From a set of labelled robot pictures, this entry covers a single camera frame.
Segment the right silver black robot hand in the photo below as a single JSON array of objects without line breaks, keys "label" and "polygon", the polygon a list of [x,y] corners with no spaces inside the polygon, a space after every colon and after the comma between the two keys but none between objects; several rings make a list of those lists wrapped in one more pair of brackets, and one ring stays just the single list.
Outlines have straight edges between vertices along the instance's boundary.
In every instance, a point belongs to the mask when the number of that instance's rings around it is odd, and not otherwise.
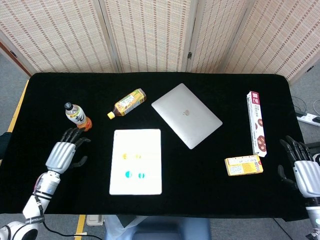
[{"label": "right silver black robot hand", "polygon": [[306,199],[320,197],[320,155],[312,154],[310,149],[302,142],[294,140],[287,135],[279,142],[284,147],[290,161],[295,180],[286,177],[282,165],[277,168],[282,182],[298,190]]}]

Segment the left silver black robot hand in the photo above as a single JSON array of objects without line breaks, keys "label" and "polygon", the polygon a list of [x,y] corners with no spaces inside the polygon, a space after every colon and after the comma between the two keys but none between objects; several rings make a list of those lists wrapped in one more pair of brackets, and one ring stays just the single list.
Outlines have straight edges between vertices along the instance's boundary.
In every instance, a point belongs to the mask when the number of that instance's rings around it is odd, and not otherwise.
[{"label": "left silver black robot hand", "polygon": [[66,170],[79,168],[83,166],[88,157],[83,156],[80,161],[73,162],[73,157],[76,150],[83,143],[90,143],[91,140],[87,137],[81,137],[85,128],[69,128],[67,129],[60,141],[58,141],[50,152],[50,155],[45,163],[49,171],[57,174],[63,174]]}]

